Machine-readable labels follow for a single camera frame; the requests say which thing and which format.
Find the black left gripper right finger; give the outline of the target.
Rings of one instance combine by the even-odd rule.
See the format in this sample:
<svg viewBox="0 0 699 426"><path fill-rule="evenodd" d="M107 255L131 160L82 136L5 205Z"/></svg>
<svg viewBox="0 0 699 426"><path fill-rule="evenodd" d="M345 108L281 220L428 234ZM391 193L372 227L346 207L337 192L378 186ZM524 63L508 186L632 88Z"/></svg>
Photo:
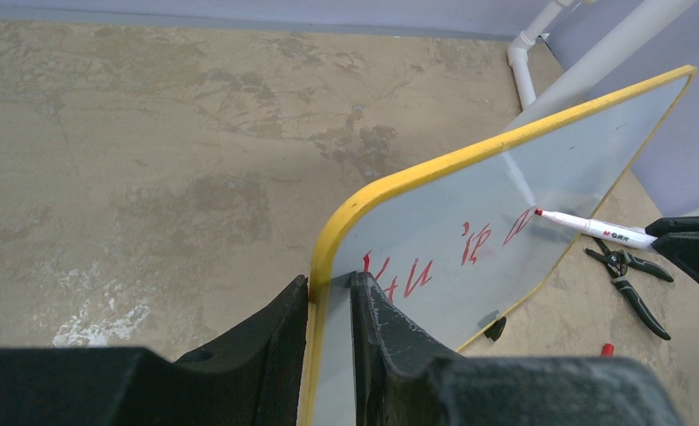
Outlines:
<svg viewBox="0 0 699 426"><path fill-rule="evenodd" d="M612 357L468 358L349 277L359 425L678 425L656 377Z"/></svg>

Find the red whiteboard marker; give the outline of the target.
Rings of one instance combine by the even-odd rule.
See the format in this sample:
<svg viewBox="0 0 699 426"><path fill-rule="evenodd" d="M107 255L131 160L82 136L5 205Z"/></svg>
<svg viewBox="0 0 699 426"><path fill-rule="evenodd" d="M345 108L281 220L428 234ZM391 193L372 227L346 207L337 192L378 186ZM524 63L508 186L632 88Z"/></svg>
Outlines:
<svg viewBox="0 0 699 426"><path fill-rule="evenodd" d="M584 235L605 241L614 241L632 249L653 251L652 245L657 237L648 234L642 228L631 228L608 222L572 216L567 213L535 209L535 214L555 224L576 230Z"/></svg>

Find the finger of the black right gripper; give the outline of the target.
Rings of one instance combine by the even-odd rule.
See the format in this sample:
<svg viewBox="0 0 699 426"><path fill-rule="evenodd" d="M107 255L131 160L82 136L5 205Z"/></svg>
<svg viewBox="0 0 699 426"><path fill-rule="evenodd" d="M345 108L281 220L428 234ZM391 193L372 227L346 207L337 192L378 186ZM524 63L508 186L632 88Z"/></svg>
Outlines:
<svg viewBox="0 0 699 426"><path fill-rule="evenodd" d="M699 284L699 216L661 217L645 228L655 252Z"/></svg>

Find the yellow framed whiteboard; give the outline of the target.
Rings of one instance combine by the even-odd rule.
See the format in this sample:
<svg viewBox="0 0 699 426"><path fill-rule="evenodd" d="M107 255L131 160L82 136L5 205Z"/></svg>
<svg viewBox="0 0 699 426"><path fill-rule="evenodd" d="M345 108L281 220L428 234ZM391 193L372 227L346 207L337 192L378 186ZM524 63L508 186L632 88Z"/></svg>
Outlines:
<svg viewBox="0 0 699 426"><path fill-rule="evenodd" d="M685 65L382 177L350 196L310 262L298 422L356 420L350 290L369 272L445 346L465 348L529 298L577 232L538 209L592 216L694 81Z"/></svg>

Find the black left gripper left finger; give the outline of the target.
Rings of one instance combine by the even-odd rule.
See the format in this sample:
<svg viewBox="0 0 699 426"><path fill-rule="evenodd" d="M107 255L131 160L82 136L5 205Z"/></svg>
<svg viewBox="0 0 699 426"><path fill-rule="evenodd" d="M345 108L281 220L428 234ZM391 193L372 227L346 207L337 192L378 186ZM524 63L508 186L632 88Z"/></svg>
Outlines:
<svg viewBox="0 0 699 426"><path fill-rule="evenodd" d="M168 361L144 347L0 349L0 425L293 425L308 281Z"/></svg>

